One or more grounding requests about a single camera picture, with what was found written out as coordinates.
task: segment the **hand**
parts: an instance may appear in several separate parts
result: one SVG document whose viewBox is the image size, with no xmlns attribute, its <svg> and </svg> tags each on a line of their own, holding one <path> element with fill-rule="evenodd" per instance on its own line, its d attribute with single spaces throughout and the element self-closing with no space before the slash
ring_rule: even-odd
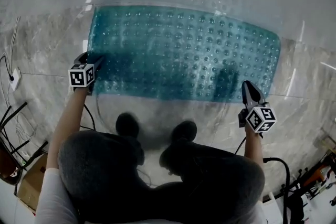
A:
<svg viewBox="0 0 336 224">
<path fill-rule="evenodd" d="M 246 135 L 256 134 L 247 122 L 245 123 L 245 133 Z"/>
</svg>

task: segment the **knee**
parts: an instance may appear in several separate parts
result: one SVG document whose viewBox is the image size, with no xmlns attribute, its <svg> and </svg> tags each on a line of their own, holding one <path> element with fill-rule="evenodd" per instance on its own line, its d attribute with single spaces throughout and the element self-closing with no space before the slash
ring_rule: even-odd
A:
<svg viewBox="0 0 336 224">
<path fill-rule="evenodd" d="M 58 153 L 58 162 L 62 164 L 69 159 L 74 159 L 81 152 L 94 147 L 97 143 L 97 132 L 79 131 L 68 137 L 62 144 Z"/>
<path fill-rule="evenodd" d="M 228 218 L 248 213 L 263 192 L 264 172 L 247 158 L 209 158 L 200 165 L 205 167 L 200 185 L 203 200 L 210 201 L 207 205 L 218 210 L 224 206 L 230 212 Z"/>
</svg>

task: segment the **black cable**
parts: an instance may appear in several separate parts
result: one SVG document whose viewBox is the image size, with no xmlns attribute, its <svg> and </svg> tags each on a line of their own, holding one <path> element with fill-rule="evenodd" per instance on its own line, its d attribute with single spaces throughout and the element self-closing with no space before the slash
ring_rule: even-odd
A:
<svg viewBox="0 0 336 224">
<path fill-rule="evenodd" d="M 5 59 L 6 69 L 7 69 L 7 73 L 8 73 L 8 75 L 9 75 L 9 79 L 10 79 L 11 81 L 13 81 L 13 80 L 14 80 L 14 77 L 11 75 L 11 73 L 9 73 L 9 69 L 8 69 L 7 60 L 6 60 L 6 56 L 5 56 L 5 55 L 3 55 L 3 56 L 0 58 L 0 62 L 1 62 L 1 60 L 2 60 L 3 58 Z"/>
<path fill-rule="evenodd" d="M 93 125 L 93 130 L 95 131 L 96 130 L 96 125 L 95 125 L 95 121 L 94 121 L 94 119 L 93 119 L 93 116 L 92 116 L 92 114 L 91 114 L 91 112 L 90 112 L 90 110 L 88 109 L 88 107 L 84 104 L 84 107 L 85 107 L 85 109 L 86 109 L 86 111 L 89 113 L 89 115 L 90 115 L 90 118 L 91 118 L 91 121 L 92 121 L 92 125 Z"/>
<path fill-rule="evenodd" d="M 245 140 L 246 140 L 246 136 L 244 137 L 243 141 L 241 142 L 241 144 L 240 144 L 239 147 L 237 148 L 235 154 L 238 153 L 238 151 L 240 150 L 240 148 L 241 148 L 241 146 L 243 145 L 243 143 L 245 142 Z"/>
<path fill-rule="evenodd" d="M 152 179 L 151 179 L 151 177 L 148 174 L 146 174 L 145 172 L 143 172 L 143 171 L 141 171 L 139 169 L 137 169 L 137 170 L 138 170 L 138 172 L 140 172 L 141 174 L 145 175 L 149 179 L 149 183 L 147 184 L 147 186 L 149 186 L 149 187 L 151 187 L 151 186 L 158 187 L 158 185 L 152 184 Z"/>
<path fill-rule="evenodd" d="M 88 129 L 88 130 L 95 131 L 95 129 L 92 129 L 92 128 L 89 128 L 89 127 L 85 127 L 85 126 L 83 126 L 83 125 L 80 125 L 80 127 L 84 128 L 84 129 Z"/>
<path fill-rule="evenodd" d="M 281 162 L 286 169 L 286 184 L 285 184 L 285 191 L 283 192 L 283 203 L 284 203 L 284 212 L 283 212 L 283 224 L 288 224 L 288 219 L 287 219 L 287 199 L 288 199 L 288 192 L 289 192 L 289 167 L 287 165 L 287 163 L 280 159 L 280 158 L 264 158 L 264 163 L 267 163 L 269 161 L 277 161 L 277 162 Z"/>
</svg>

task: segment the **power cord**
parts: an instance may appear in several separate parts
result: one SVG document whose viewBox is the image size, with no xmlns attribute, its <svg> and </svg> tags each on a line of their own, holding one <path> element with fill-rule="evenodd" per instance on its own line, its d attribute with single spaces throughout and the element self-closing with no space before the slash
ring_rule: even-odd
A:
<svg viewBox="0 0 336 224">
<path fill-rule="evenodd" d="M 238 149 L 235 152 L 235 155 L 238 153 L 239 149 L 241 148 L 241 146 L 243 145 L 243 143 L 246 141 L 246 136 L 244 137 L 244 139 L 242 140 L 242 142 L 240 143 L 240 145 L 238 146 Z M 288 224 L 288 219 L 287 219 L 287 200 L 288 200 L 288 193 L 289 193 L 289 181 L 290 181 L 290 171 L 289 171 L 289 167 L 287 165 L 287 163 L 280 158 L 264 158 L 263 159 L 264 163 L 267 163 L 269 161 L 275 161 L 275 162 L 281 162 L 286 169 L 286 184 L 285 184 L 285 191 L 283 192 L 283 203 L 284 203 L 284 211 L 283 211 L 283 224 Z"/>
<path fill-rule="evenodd" d="M 90 117 L 91 117 L 91 121 L 92 121 L 92 126 L 93 126 L 93 128 L 86 127 L 86 126 L 83 126 L 83 125 L 81 125 L 80 127 L 84 128 L 84 129 L 88 129 L 88 130 L 95 131 L 95 130 L 96 130 L 96 124 L 94 123 L 95 121 L 94 121 L 94 119 L 93 119 L 93 116 L 92 116 L 90 110 L 88 109 L 88 107 L 87 107 L 85 104 L 84 104 L 84 108 L 86 109 L 86 111 L 89 113 L 89 115 L 90 115 Z M 152 179 L 151 179 L 151 177 L 150 177 L 148 174 L 146 174 L 144 171 L 141 171 L 141 170 L 139 170 L 139 169 L 137 169 L 137 170 L 138 170 L 138 172 L 140 172 L 141 174 L 143 174 L 145 177 L 148 178 L 149 182 L 146 183 L 147 186 L 149 186 L 149 187 L 151 187 L 151 186 L 153 186 L 153 187 L 157 187 L 157 186 L 158 186 L 158 185 L 155 185 L 155 184 L 152 183 Z"/>
<path fill-rule="evenodd" d="M 88 107 L 84 104 L 84 108 L 86 109 L 86 111 L 89 113 L 90 115 L 90 118 L 91 118 L 91 121 L 92 121 L 92 126 L 93 128 L 90 128 L 90 127 L 86 127 L 86 126 L 83 126 L 83 125 L 80 125 L 80 127 L 84 128 L 84 129 L 88 129 L 88 130 L 92 130 L 92 131 L 95 131 L 96 130 L 96 124 L 94 123 L 94 119 L 93 119 L 93 116 L 90 112 L 90 110 L 88 109 Z"/>
<path fill-rule="evenodd" d="M 14 80 L 14 77 L 12 76 L 12 73 L 13 73 L 13 46 L 14 46 L 14 41 L 15 41 L 15 37 L 16 37 L 16 32 L 17 32 L 17 26 L 18 26 L 18 22 L 20 20 L 20 17 L 17 17 L 16 18 L 16 23 L 15 23 L 15 27 L 14 27 L 14 32 L 13 32 L 13 35 L 12 35 L 12 40 L 11 40 L 11 47 L 10 47 L 10 57 L 8 58 L 7 56 L 7 53 L 4 52 L 2 54 L 2 56 L 0 57 L 0 62 L 2 59 L 5 60 L 5 64 L 6 64 L 6 69 L 7 69 L 7 73 L 8 73 L 8 76 L 9 76 L 9 80 L 10 81 L 13 81 Z M 6 104 L 6 107 L 9 108 L 11 106 L 10 102 L 9 102 L 9 89 L 10 89 L 10 85 L 8 83 L 8 89 L 7 89 L 7 99 L 6 99 L 6 95 L 5 95 L 5 92 L 4 92 L 4 89 L 3 89 L 3 85 L 2 85 L 2 79 L 1 79 L 1 72 L 0 72 L 0 88 L 1 88 L 1 92 L 2 92 L 2 95 L 4 97 L 4 100 L 5 100 L 5 104 Z M 26 120 L 27 124 L 31 127 L 32 129 L 32 133 L 31 135 L 28 135 L 25 133 L 24 131 L 24 128 L 22 127 L 22 125 L 19 123 L 19 115 Z M 35 145 L 36 147 L 39 147 L 37 146 L 36 144 L 34 144 L 30 139 L 31 137 L 33 137 L 35 135 L 35 130 L 33 128 L 33 126 L 31 125 L 31 123 L 27 120 L 27 118 L 24 116 L 24 114 L 22 114 L 21 112 L 19 112 L 16 117 L 14 117 L 14 120 L 16 121 L 16 125 L 15 125 L 15 128 L 16 128 L 16 134 L 18 136 L 18 140 L 19 142 L 22 144 L 22 141 L 26 141 L 26 140 L 29 140 L 33 145 Z"/>
</svg>

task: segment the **floor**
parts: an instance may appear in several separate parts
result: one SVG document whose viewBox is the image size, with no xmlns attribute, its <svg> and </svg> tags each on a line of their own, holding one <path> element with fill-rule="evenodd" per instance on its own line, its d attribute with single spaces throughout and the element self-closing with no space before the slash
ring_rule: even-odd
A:
<svg viewBox="0 0 336 224">
<path fill-rule="evenodd" d="M 9 54 L 15 18 L 21 15 L 13 48 L 13 68 L 22 74 L 18 89 L 15 92 L 10 89 L 7 94 L 3 61 L 0 74 L 4 96 L 6 99 L 8 96 L 10 104 L 18 107 L 28 102 L 23 114 L 33 129 L 22 115 L 18 117 L 25 129 L 24 139 L 31 136 L 32 143 L 40 145 L 51 138 L 71 94 L 67 70 L 85 50 L 93 16 L 90 4 L 121 1 L 0 0 L 0 51 Z M 214 0 L 209 3 L 195 0 L 196 4 L 191 0 L 125 1 L 176 3 L 227 13 L 274 31 L 281 38 L 281 55 L 267 100 L 276 112 L 278 123 L 262 140 L 264 157 L 283 158 L 292 174 L 297 175 L 298 169 L 311 167 L 325 153 L 317 143 L 322 134 L 329 133 L 336 138 L 335 0 L 226 0 L 231 3 L 227 6 L 223 4 L 225 0 L 216 0 L 215 5 L 212 5 Z M 6 110 L 4 96 L 0 96 L 0 114 Z M 234 152 L 244 137 L 243 129 L 238 128 L 242 104 L 164 102 L 108 94 L 88 97 L 86 104 L 101 132 L 114 132 L 115 120 L 124 111 L 137 116 L 142 129 L 139 139 L 146 154 L 145 164 L 139 169 L 150 176 L 154 185 L 180 180 L 162 169 L 158 159 L 172 128 L 182 120 L 193 119 L 197 123 L 196 142 L 200 144 Z M 82 124 L 91 126 L 86 112 Z M 10 122 L 7 132 L 13 143 L 19 143 L 15 130 L 15 121 Z M 31 154 L 35 145 L 25 147 L 24 154 Z M 285 181 L 284 168 L 269 163 L 265 165 L 265 174 L 265 192 L 277 192 Z M 13 223 L 11 218 L 5 222 Z"/>
</svg>

